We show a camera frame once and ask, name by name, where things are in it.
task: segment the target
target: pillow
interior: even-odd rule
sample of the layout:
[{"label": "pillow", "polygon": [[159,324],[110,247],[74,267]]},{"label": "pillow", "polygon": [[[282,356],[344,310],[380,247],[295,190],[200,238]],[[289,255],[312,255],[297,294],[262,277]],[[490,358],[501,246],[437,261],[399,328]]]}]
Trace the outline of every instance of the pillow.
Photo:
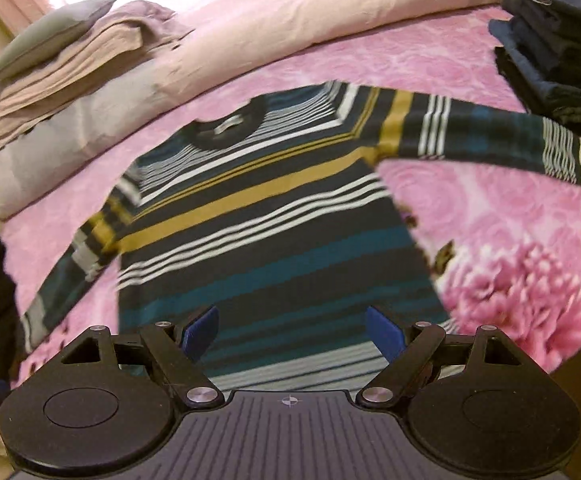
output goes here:
[{"label": "pillow", "polygon": [[58,54],[93,27],[116,0],[85,0],[49,12],[26,27],[0,56],[0,79],[12,77]]}]

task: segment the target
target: pink peony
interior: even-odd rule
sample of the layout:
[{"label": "pink peony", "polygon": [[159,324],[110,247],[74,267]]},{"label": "pink peony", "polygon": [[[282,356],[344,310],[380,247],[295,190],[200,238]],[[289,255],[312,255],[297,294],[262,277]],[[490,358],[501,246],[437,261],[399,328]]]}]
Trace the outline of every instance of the pink peony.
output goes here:
[{"label": "pink peony", "polygon": [[461,333],[496,325],[546,371],[581,348],[581,280],[535,241],[458,248],[437,287]]}]

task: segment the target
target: stack of blankets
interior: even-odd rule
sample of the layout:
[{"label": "stack of blankets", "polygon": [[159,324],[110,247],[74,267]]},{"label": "stack of blankets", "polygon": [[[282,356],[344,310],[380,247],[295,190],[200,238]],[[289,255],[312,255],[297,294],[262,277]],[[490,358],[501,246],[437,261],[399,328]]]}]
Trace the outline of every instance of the stack of blankets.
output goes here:
[{"label": "stack of blankets", "polygon": [[[95,0],[72,6],[83,7],[91,2]],[[178,46],[178,41],[192,30],[174,18],[173,10],[151,2],[129,2],[114,10],[110,10],[114,0],[97,2],[104,3],[99,7],[103,9],[101,16],[91,20],[88,30],[61,46],[58,52],[53,51],[52,44],[61,44],[74,26],[47,35],[43,46],[24,50],[8,66],[0,66],[0,149],[80,97],[152,59],[160,51]],[[53,12],[66,14],[71,11],[68,7]],[[29,28],[36,27],[32,32],[38,35],[42,26],[52,27],[53,20],[57,19],[50,14],[40,20],[50,22],[49,25],[33,23]],[[24,30],[20,36],[11,45],[28,41],[32,34]],[[43,55],[44,50],[52,54],[48,59]],[[24,70],[14,70],[13,66],[23,63],[22,56],[29,59],[37,56],[36,63]]]},{"label": "stack of blankets", "polygon": [[489,30],[499,73],[528,112],[581,135],[581,0],[504,0]]}]

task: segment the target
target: bed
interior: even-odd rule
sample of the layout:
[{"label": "bed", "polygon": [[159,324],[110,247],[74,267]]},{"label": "bed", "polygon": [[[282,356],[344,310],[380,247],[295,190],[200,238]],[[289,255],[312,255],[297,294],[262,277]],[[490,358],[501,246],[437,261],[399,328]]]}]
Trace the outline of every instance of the bed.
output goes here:
[{"label": "bed", "polygon": [[[75,230],[101,207],[131,161],[195,118],[211,120],[257,94],[329,79],[523,111],[497,74],[496,40],[487,30],[490,19],[508,17],[499,7],[478,7],[331,41],[242,75],[161,116],[4,225],[6,270],[18,284],[19,309],[32,301]],[[456,263],[449,264],[437,286],[456,329],[497,324],[547,371],[581,348],[581,187],[523,171],[442,160],[384,161],[379,173],[395,202],[416,218],[413,236],[431,258],[453,242]],[[470,294],[466,284],[477,278],[496,282],[501,262],[510,261],[525,266],[509,279],[525,280],[526,303],[508,298],[475,300],[469,311],[457,307],[458,290]],[[116,332],[116,272],[113,263],[22,364],[20,380],[88,326],[105,324]],[[530,283],[537,276],[541,286]],[[559,304],[563,283],[579,290],[573,304]],[[544,296],[530,301],[527,294]],[[470,298],[464,300],[464,306],[470,304]]]}]

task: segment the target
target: long-sleeve shirt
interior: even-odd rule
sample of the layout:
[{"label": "long-sleeve shirt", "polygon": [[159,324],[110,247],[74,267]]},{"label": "long-sleeve shirt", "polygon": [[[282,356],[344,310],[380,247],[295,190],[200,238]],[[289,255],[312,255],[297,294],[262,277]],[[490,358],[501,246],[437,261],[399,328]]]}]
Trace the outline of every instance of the long-sleeve shirt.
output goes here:
[{"label": "long-sleeve shirt", "polygon": [[27,351],[121,254],[120,331],[214,304],[209,376],[257,368],[276,385],[339,384],[341,374],[363,383],[383,366],[354,351],[366,344],[368,305],[406,322],[447,319],[373,170],[391,156],[500,164],[581,186],[581,139],[546,118],[337,81],[261,95],[187,124],[133,163],[23,316]]}]

